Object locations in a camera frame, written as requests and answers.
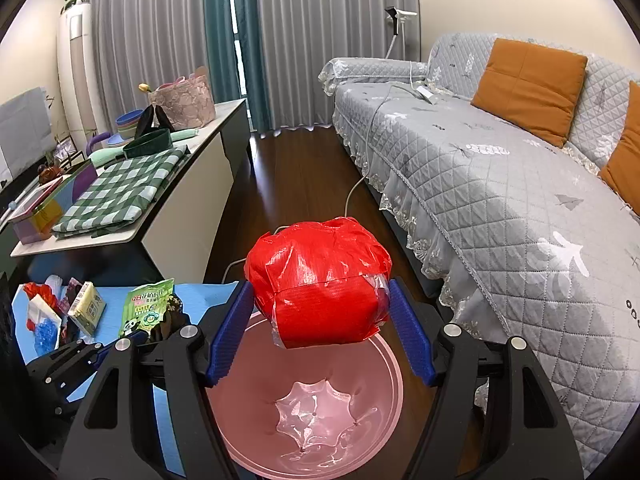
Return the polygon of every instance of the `sofa backrest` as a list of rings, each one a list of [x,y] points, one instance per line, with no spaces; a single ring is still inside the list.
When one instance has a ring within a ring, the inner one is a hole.
[[[583,54],[574,48],[533,38],[472,32],[443,34],[431,49],[428,78],[455,94],[471,99],[478,89],[496,38],[529,41]],[[568,140],[591,162],[602,168],[622,134],[629,99],[629,81],[638,81],[640,76],[596,54],[586,56],[586,76]]]

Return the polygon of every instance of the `curtain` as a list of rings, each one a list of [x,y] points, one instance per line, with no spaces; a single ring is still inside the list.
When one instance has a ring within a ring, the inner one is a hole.
[[[249,110],[254,127],[263,132],[271,124],[262,66],[262,44],[257,0],[234,0],[238,41],[246,80]],[[220,101],[240,97],[236,39],[230,0],[204,0],[209,73],[214,94]]]
[[[140,83],[157,88],[207,66],[202,0],[87,0],[98,87],[111,127],[145,108]]]
[[[418,0],[258,0],[272,127],[329,123],[333,100],[318,74],[333,57],[385,57],[392,22],[385,7],[418,12]],[[419,60],[420,21],[406,24],[390,57]]]

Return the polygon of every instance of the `white tabletop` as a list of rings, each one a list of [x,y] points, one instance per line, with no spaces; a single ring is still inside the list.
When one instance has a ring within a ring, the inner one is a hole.
[[[191,137],[191,139],[178,140],[174,142],[174,146],[183,146],[187,145],[189,147],[189,151],[193,154],[192,156],[196,156],[196,154],[200,151],[204,142],[206,142],[209,137],[214,136],[219,130],[225,120],[235,112],[238,107],[244,102],[244,99],[238,99],[235,101],[227,101],[224,103],[216,104],[216,118],[211,121],[209,124],[198,129],[198,134],[195,137]],[[184,170],[184,166],[178,168],[174,174],[170,177],[170,181],[175,179],[180,173]],[[11,253],[11,256],[17,258],[19,256],[28,256],[29,254],[41,254],[41,253],[52,253],[55,251],[66,251],[69,249],[79,249],[86,248],[92,246],[102,246],[109,244],[121,244],[125,242],[129,242],[133,239],[133,237],[137,234],[140,229],[140,226],[145,221],[146,216],[153,210],[156,206],[156,202],[153,202],[145,212],[142,213],[140,218],[138,218],[132,224],[126,226],[123,229],[120,229],[114,233],[108,233],[103,236],[98,236],[96,238],[91,238],[91,234],[84,234],[73,236],[70,238],[62,238],[58,240],[55,236],[48,238],[47,240],[43,240],[41,242],[34,242],[33,244],[23,245],[21,242],[18,242],[16,247]]]

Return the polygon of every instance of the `teal curtain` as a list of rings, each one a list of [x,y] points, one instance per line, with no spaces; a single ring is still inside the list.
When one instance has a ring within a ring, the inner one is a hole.
[[[234,0],[234,3],[252,123],[256,130],[264,132],[271,127],[271,115],[264,77],[258,0]],[[204,0],[204,11],[214,96],[217,102],[238,99],[238,62],[229,0]]]

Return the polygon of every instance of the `blue mat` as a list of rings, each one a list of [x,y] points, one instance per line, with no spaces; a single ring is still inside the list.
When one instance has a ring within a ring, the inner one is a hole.
[[[184,304],[185,313],[189,314],[192,323],[198,323],[206,310],[212,305],[225,303],[233,292],[238,282],[227,283],[225,285],[175,285],[174,291]],[[95,341],[108,344],[118,337],[120,323],[122,322],[122,307],[124,306],[127,293],[133,287],[98,287],[98,292],[106,302],[106,307],[100,318]],[[26,328],[27,321],[27,295],[18,290],[13,302],[15,316],[15,335],[24,362],[37,357],[33,346],[33,333]],[[91,383],[89,378],[71,396],[69,400],[79,399],[84,396]],[[158,431],[160,433],[160,444],[166,468],[175,473],[184,475],[182,463],[178,455],[175,443],[174,430],[169,416],[169,406],[166,400],[166,392],[154,387],[154,400],[156,403],[156,419],[158,420]],[[248,471],[238,470],[241,478],[255,479],[255,476]]]

